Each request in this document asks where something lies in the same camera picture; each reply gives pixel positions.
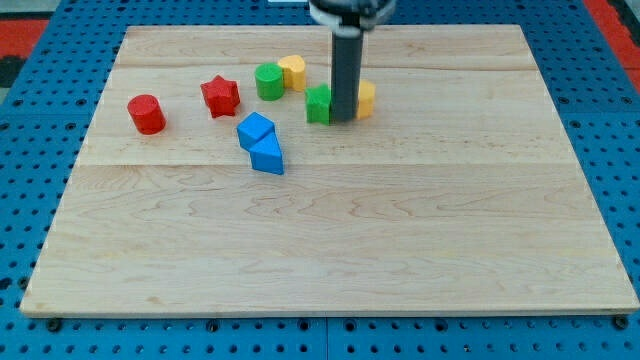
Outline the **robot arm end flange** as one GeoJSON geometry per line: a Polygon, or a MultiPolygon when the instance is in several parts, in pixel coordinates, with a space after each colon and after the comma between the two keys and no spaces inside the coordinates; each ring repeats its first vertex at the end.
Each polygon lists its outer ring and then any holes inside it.
{"type": "Polygon", "coordinates": [[[333,31],[369,31],[388,21],[396,0],[309,0],[311,17],[333,31]]]}

